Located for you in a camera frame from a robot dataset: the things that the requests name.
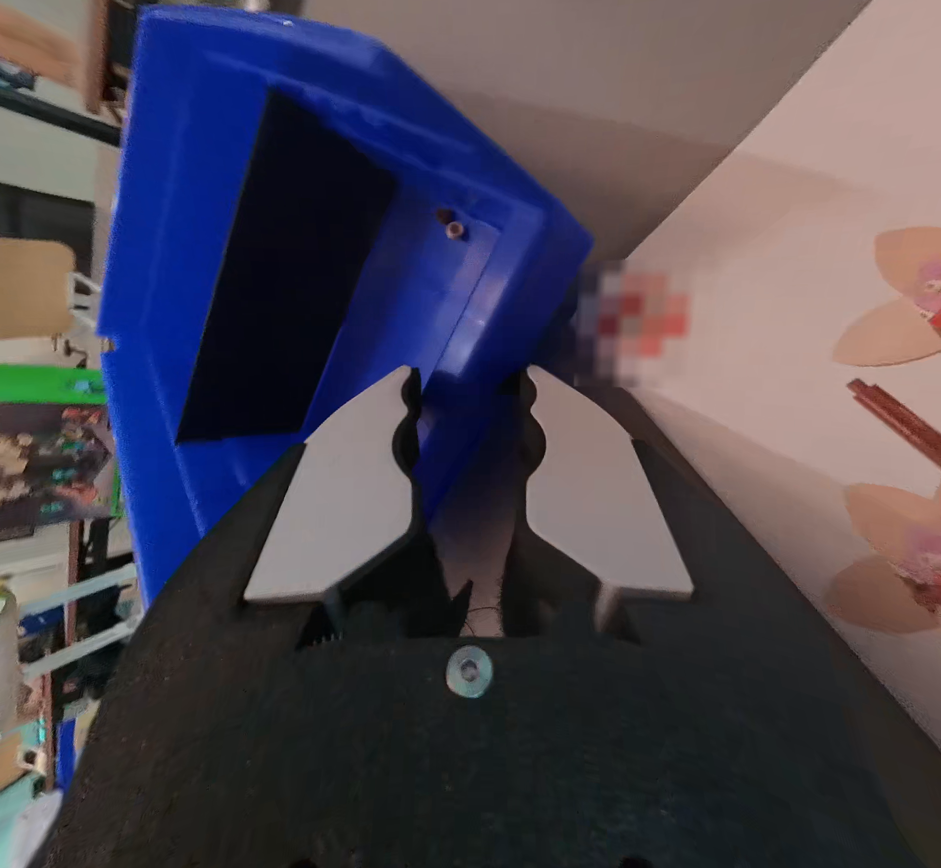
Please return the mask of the green toy set box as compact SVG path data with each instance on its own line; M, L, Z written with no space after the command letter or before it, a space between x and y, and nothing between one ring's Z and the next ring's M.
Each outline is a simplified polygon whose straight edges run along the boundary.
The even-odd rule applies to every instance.
M1 366L1 538L124 514L100 370Z

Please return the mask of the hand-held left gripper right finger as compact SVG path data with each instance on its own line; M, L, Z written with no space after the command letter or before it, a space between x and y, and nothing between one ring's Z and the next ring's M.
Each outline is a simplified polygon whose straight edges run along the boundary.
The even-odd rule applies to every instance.
M582 608L614 627L627 602L685 603L693 579L630 432L544 368L520 374L522 482L507 554L507 624Z

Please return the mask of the blue plastic bin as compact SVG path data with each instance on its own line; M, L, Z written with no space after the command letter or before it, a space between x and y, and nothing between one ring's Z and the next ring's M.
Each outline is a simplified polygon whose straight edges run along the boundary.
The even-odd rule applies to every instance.
M382 42L145 11L98 321L144 604L290 445L403 365L432 515L592 247Z

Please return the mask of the person's left hand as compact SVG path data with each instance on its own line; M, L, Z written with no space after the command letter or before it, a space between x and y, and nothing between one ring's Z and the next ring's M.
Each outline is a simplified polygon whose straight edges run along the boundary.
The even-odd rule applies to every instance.
M474 580L465 632L478 639L503 636L499 580Z

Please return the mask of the orchid picture instruction booklet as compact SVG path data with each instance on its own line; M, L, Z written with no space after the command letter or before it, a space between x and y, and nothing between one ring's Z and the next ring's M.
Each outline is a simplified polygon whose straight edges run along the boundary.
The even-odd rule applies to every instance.
M688 308L620 370L666 437L939 743L940 0L873 0L644 241Z

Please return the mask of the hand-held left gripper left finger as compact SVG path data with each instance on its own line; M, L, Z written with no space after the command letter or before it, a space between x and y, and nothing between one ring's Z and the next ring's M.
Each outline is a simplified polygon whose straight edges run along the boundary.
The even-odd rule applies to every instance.
M400 366L306 439L244 591L247 603L328 602L411 531L412 462L396 440L415 422L417 368Z

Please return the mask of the tan board on clear stand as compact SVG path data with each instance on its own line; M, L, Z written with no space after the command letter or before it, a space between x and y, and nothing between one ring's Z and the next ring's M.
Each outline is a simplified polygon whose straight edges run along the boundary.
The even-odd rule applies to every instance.
M1 339L64 337L75 254L59 241L1 239Z

